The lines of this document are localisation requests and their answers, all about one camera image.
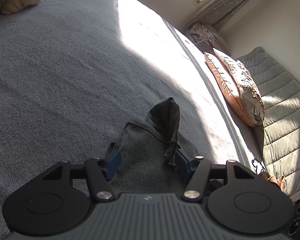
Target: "orange pillow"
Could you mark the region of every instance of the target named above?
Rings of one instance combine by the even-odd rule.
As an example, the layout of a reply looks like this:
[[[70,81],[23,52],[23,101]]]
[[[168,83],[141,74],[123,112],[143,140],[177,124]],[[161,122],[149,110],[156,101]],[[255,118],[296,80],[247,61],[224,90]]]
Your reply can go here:
[[[229,74],[229,71],[220,63],[217,57],[212,54],[205,52],[204,58],[230,107],[245,124],[255,127],[255,123],[251,120],[249,114],[245,110],[240,98],[240,92]]]

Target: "star-patterned curtain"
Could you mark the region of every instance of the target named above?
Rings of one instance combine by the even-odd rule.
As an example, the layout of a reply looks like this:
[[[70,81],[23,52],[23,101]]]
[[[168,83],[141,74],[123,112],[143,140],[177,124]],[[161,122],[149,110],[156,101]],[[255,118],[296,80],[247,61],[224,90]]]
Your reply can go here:
[[[213,0],[203,7],[198,15],[187,25],[202,22],[219,30],[249,0]]]

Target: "silver screw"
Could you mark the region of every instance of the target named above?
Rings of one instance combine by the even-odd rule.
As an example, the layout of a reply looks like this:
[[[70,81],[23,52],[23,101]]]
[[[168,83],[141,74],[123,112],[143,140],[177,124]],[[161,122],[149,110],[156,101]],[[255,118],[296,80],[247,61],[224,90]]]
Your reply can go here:
[[[198,198],[200,193],[196,190],[188,190],[183,194],[186,198]]]
[[[100,191],[97,193],[97,198],[99,199],[109,199],[112,197],[112,194],[108,191]]]

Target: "quilted mattress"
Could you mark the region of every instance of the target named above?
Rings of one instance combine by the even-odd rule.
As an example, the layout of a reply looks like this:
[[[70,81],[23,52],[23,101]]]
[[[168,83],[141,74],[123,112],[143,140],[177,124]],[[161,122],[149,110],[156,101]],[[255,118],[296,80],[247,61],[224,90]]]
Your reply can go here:
[[[239,57],[250,71],[265,104],[263,126],[254,134],[267,171],[286,176],[285,193],[300,199],[300,84],[262,47]]]

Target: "gray ribbed panel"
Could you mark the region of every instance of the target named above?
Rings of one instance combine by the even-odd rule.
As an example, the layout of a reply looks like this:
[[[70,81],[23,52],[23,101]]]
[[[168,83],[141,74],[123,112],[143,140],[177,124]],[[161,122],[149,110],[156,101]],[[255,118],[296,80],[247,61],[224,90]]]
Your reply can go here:
[[[175,194],[121,194],[108,204],[98,204],[78,227],[56,236],[30,237],[13,233],[7,240],[234,240],[248,237],[216,226],[194,203]],[[258,239],[286,239],[282,234]]]

